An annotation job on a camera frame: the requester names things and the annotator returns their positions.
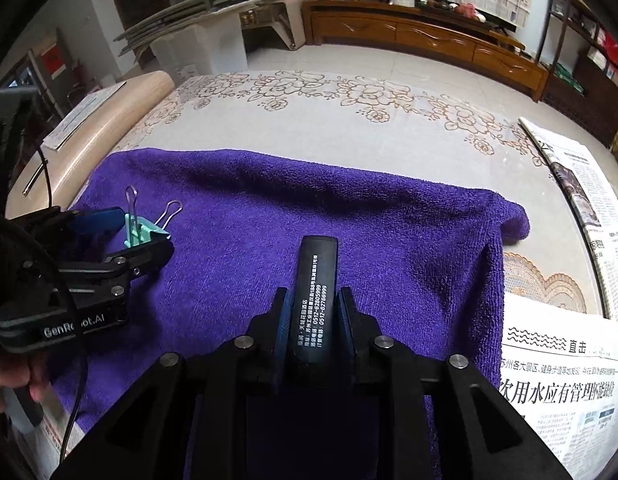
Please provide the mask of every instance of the towel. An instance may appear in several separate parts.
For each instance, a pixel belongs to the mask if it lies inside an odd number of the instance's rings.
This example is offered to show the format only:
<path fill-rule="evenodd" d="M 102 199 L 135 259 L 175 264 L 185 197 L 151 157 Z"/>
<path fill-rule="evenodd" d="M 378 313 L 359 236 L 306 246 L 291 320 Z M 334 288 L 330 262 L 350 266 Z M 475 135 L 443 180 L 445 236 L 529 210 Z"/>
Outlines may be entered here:
<path fill-rule="evenodd" d="M 153 221 L 175 199 L 183 211 L 167 228 L 171 261 L 132 283 L 129 325 L 89 338 L 85 431 L 164 352 L 211 352 L 245 333 L 276 287 L 293 288 L 303 235 L 339 240 L 336 285 L 352 287 L 384 334 L 437 359 L 461 353 L 498 384 L 502 242 L 528 235 L 522 206 L 490 190 L 260 153 L 143 149 L 109 155 L 75 208 L 126 209 L 129 184 L 139 216 Z M 121 249 L 124 236 L 106 249 Z M 52 373 L 70 408 L 75 368 L 58 356 Z M 327 409 L 346 418 L 341 408 Z"/>

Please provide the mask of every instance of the green binder clip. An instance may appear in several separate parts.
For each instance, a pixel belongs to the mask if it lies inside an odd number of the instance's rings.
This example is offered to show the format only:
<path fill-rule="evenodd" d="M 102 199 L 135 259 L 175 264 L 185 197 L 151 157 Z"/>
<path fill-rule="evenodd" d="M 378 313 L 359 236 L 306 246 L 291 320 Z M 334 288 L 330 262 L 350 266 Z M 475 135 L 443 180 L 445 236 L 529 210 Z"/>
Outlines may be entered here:
<path fill-rule="evenodd" d="M 150 222 L 146 218 L 138 216 L 135 213 L 135 202 L 138 200 L 138 192 L 135 190 L 135 187 L 127 186 L 125 194 L 129 208 L 128 213 L 124 215 L 124 227 L 126 229 L 126 240 L 124 241 L 125 247 L 129 248 L 150 242 L 151 235 L 153 233 L 165 235 L 167 239 L 170 238 L 171 235 L 166 231 L 166 229 L 169 222 L 171 222 L 171 219 L 182 211 L 182 203 L 179 200 L 171 200 L 170 202 L 167 202 L 164 213 L 160 215 L 160 218 L 158 218 L 155 222 Z M 160 222 L 162 222 L 162 219 L 167 216 L 169 213 L 169 208 L 172 204 L 177 204 L 178 209 L 176 209 L 164 221 L 164 224 L 161 227 Z"/>

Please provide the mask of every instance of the drawer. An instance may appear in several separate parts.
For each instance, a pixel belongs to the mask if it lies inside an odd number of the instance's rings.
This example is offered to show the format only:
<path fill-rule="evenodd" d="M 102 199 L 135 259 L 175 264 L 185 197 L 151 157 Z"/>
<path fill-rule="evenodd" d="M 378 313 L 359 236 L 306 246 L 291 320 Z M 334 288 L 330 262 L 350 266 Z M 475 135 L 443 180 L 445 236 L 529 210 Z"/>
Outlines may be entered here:
<path fill-rule="evenodd" d="M 398 44 L 433 50 L 465 61 L 473 59 L 475 43 L 446 28 L 431 27 L 422 23 L 399 24 L 395 39 Z"/>
<path fill-rule="evenodd" d="M 395 22 L 348 18 L 346 16 L 314 16 L 313 35 L 334 38 L 364 38 L 366 40 L 395 41 Z"/>
<path fill-rule="evenodd" d="M 542 81 L 540 67 L 515 54 L 509 56 L 486 46 L 476 46 L 473 62 L 533 90 L 537 89 Z"/>

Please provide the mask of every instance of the silver bolt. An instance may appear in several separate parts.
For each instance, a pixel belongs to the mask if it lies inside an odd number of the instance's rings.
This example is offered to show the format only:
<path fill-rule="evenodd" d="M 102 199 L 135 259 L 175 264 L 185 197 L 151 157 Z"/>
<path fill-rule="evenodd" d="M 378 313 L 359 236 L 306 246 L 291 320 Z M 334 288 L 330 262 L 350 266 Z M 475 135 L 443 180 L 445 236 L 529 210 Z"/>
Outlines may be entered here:
<path fill-rule="evenodd" d="M 451 357 L 449 357 L 449 363 L 452 367 L 458 368 L 458 370 L 462 370 L 469 365 L 469 360 L 462 354 L 453 354 Z"/>
<path fill-rule="evenodd" d="M 180 357 L 174 352 L 167 352 L 160 356 L 160 364 L 165 368 L 178 364 L 178 361 L 180 361 Z"/>
<path fill-rule="evenodd" d="M 251 348 L 253 346 L 253 338 L 250 335 L 238 336 L 233 342 L 238 348 Z"/>
<path fill-rule="evenodd" d="M 374 343 L 380 348 L 391 348 L 395 341 L 393 340 L 393 337 L 389 337 L 387 335 L 379 335 L 374 339 Z"/>

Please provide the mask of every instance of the wooden tv cabinet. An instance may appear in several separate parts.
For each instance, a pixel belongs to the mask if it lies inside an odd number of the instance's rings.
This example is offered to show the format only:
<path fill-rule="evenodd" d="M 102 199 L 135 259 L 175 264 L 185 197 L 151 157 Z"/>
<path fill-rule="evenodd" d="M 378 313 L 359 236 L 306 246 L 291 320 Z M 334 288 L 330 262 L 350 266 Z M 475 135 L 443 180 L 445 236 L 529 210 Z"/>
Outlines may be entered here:
<path fill-rule="evenodd" d="M 523 44 L 445 10 L 370 0 L 307 0 L 302 17 L 307 44 L 360 44 L 440 59 L 512 86 L 534 101 L 549 76 L 514 52 L 514 47 L 524 50 Z"/>

